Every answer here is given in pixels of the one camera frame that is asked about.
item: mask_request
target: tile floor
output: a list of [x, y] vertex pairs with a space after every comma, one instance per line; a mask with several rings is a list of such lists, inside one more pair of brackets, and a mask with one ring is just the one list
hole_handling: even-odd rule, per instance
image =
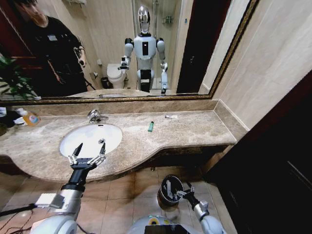
[[[158, 205], [159, 185], [169, 174], [178, 176], [186, 188], [185, 182], [191, 182], [195, 187], [197, 199], [208, 201], [210, 214], [221, 220], [229, 234], [236, 233], [217, 187], [204, 182], [198, 168], [160, 167], [155, 171], [146, 168], [114, 181], [87, 183], [77, 223], [88, 232], [96, 234], [124, 234], [139, 218], [147, 215], [161, 215], [174, 223], [193, 226], [201, 232], [200, 223], [186, 200], [182, 200], [176, 207], [171, 208], [161, 208]], [[60, 183], [27, 178], [3, 210], [35, 202], [41, 193], [55, 193], [60, 190], [61, 186]], [[21, 227], [30, 214], [30, 211], [19, 213], [0, 230], [0, 234], [5, 234], [10, 227]], [[28, 228], [32, 223], [51, 215], [47, 210], [34, 209], [31, 219], [24, 227]], [[11, 217], [12, 215], [1, 217], [0, 228]], [[16, 229], [9, 229], [7, 233], [13, 231]]]

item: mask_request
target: white toilet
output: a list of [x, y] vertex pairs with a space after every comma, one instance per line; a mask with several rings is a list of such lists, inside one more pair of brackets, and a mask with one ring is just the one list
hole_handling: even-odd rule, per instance
[[114, 89], [123, 89], [127, 73], [124, 69], [118, 70], [118, 67], [120, 67], [120, 63], [109, 63], [107, 65], [107, 77]]

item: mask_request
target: person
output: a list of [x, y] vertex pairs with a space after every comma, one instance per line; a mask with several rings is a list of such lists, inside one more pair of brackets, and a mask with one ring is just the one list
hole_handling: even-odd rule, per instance
[[85, 49], [77, 37], [58, 19], [46, 16], [37, 0], [14, 0], [31, 19], [26, 27], [34, 40], [35, 52], [47, 59], [57, 81], [61, 96], [87, 92], [82, 67], [86, 65]]

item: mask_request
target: soap bottle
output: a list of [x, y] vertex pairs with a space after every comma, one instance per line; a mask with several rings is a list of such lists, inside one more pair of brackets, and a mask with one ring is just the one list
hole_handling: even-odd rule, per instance
[[34, 113], [24, 110], [23, 108], [18, 108], [16, 111], [23, 117], [29, 126], [35, 126], [40, 121], [38, 116], [36, 116]]

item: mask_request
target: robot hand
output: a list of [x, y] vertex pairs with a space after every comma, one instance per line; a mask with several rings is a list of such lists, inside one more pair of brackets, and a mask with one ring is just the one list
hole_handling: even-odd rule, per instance
[[127, 58], [127, 56], [121, 57], [121, 62], [120, 62], [121, 66], [118, 67], [118, 70], [122, 70], [122, 69], [128, 70], [129, 69], [129, 63], [130, 63], [130, 60], [129, 60], [129, 58]]

